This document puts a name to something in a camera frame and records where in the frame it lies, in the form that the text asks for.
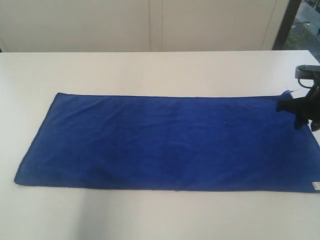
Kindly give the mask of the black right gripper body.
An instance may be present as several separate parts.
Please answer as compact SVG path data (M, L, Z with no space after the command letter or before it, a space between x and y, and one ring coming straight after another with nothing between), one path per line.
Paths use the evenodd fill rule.
M311 121L312 132L320 130L320 87L313 86L304 98L303 116Z

